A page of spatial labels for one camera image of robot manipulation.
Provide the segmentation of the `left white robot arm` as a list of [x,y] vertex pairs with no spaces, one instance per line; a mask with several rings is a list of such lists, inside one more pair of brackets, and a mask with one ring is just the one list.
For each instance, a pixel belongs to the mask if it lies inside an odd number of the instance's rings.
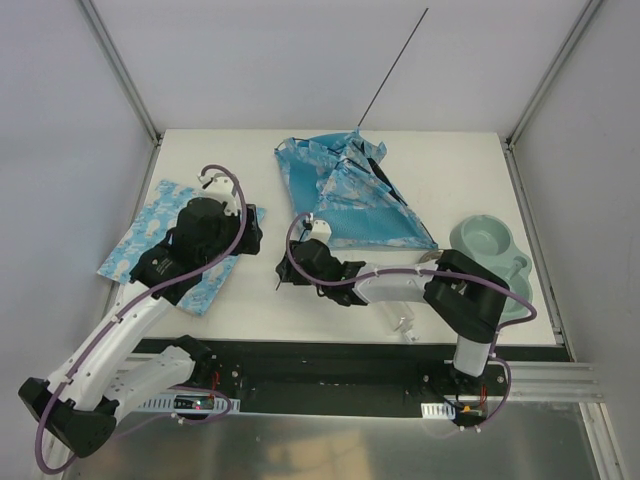
[[256,255],[262,232],[257,208],[227,214],[225,201],[189,200],[164,238],[143,252],[121,297],[81,347],[47,378],[30,377],[18,396],[38,423],[74,455],[100,449],[116,426],[166,388],[210,388],[219,371],[213,352],[183,335],[143,365],[117,370],[149,329],[198,285],[214,260]]

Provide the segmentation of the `clear plastic water bottle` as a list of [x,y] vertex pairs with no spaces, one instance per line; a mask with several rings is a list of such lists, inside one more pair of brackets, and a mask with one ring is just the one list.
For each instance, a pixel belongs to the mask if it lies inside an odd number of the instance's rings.
[[407,303],[385,301],[377,303],[376,308],[387,321],[395,340],[406,344],[419,341],[419,336],[414,331],[415,315]]

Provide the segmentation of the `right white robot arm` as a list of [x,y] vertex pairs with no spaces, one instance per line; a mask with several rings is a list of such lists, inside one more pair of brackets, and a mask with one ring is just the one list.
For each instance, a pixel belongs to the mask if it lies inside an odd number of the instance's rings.
[[320,297],[345,306],[381,302],[425,303],[458,335],[452,387],[473,394],[486,381],[508,284],[470,257],[445,250],[426,263],[385,266],[341,261],[316,239],[290,241],[275,267],[282,283],[312,285]]

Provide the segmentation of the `blue snowman pet tent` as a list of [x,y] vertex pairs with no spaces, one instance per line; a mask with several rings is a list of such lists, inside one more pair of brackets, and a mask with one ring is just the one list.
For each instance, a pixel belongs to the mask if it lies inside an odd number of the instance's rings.
[[292,210],[326,221],[332,248],[436,250],[438,244],[381,167],[384,143],[355,129],[290,137],[275,149]]

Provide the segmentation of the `thin black tent pole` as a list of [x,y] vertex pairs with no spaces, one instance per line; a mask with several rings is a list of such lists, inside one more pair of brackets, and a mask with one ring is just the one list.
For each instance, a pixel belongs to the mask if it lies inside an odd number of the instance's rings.
[[409,33],[409,35],[407,36],[406,40],[404,41],[402,47],[399,49],[399,51],[398,51],[397,55],[395,56],[393,62],[390,64],[390,66],[387,69],[384,77],[382,78],[381,82],[379,83],[375,93],[372,95],[368,105],[366,106],[365,110],[363,111],[363,113],[362,113],[362,115],[361,115],[361,117],[360,117],[360,119],[359,119],[359,121],[357,123],[357,128],[362,127],[364,121],[367,119],[369,113],[371,112],[371,109],[375,105],[375,103],[378,100],[381,92],[383,91],[383,89],[385,88],[386,84],[388,83],[390,77],[394,73],[394,70],[396,69],[398,63],[400,62],[400,60],[404,56],[407,48],[411,44],[411,42],[412,42],[413,38],[415,37],[417,31],[420,29],[421,25],[423,24],[423,22],[424,22],[426,16],[428,15],[429,11],[430,11],[430,7],[426,6],[424,8],[424,10],[421,12],[420,17],[416,21],[416,23],[413,26],[411,32]]

